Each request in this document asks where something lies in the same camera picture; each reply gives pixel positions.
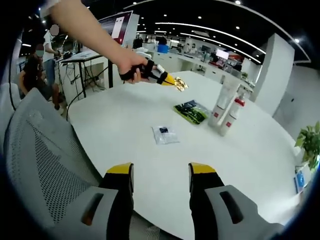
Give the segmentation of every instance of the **person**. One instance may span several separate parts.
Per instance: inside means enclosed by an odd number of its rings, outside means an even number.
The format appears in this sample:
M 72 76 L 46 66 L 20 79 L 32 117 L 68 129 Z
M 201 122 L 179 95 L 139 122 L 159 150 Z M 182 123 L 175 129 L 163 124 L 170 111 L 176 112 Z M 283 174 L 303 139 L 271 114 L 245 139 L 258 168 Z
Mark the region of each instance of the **person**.
M 44 81 L 42 55 L 44 54 L 43 46 L 38 44 L 33 49 L 23 70 L 19 74 L 19 87 L 23 93 L 23 98 L 33 88 L 37 88 L 46 100 L 52 97 L 54 108 L 61 115 L 64 110 L 59 105 L 59 86 L 57 84 L 46 84 Z
M 184 49 L 183 49 L 183 52 L 184 53 L 188 53 L 189 51 L 190 51 L 190 44 L 189 43 L 187 43 L 186 45 L 184 45 Z
M 59 56 L 60 53 L 58 51 L 54 51 L 52 49 L 52 40 L 54 36 L 58 35 L 59 26 L 54 24 L 51 26 L 50 30 L 47 30 L 44 35 L 44 54 L 43 54 L 43 67 L 46 74 L 46 79 L 48 81 L 48 85 L 52 86 L 55 83 L 56 75 L 55 75 L 55 55 Z
M 52 19 L 70 36 L 117 65 L 119 74 L 126 74 L 133 66 L 148 64 L 145 57 L 114 41 L 81 0 L 47 0 L 42 8 L 49 10 Z M 141 78 L 137 68 L 128 82 L 140 81 L 148 82 Z
M 196 51 L 197 51 L 197 49 L 196 49 L 196 44 L 192 43 L 192 48 L 190 49 L 189 53 L 190 53 L 190 54 L 195 54 Z

